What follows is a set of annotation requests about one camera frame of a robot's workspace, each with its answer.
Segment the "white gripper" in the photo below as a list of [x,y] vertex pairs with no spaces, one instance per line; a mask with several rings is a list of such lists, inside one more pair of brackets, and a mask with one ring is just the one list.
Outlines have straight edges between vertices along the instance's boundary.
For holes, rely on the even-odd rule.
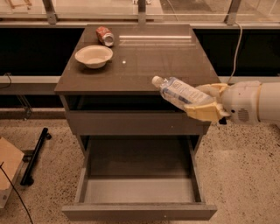
[[199,91],[222,101],[222,105],[215,102],[205,105],[184,105],[185,112],[193,119],[202,122],[218,122],[228,117],[237,124],[258,124],[257,101],[260,81],[243,81],[228,86],[226,83],[199,85]]

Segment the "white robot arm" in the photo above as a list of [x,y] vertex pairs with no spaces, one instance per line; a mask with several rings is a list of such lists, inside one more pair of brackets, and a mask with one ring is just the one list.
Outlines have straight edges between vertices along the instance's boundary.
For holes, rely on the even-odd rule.
[[189,117],[204,122],[218,122],[223,118],[236,124],[280,125],[280,83],[242,81],[233,85],[215,83],[197,89],[212,99],[201,103],[185,104]]

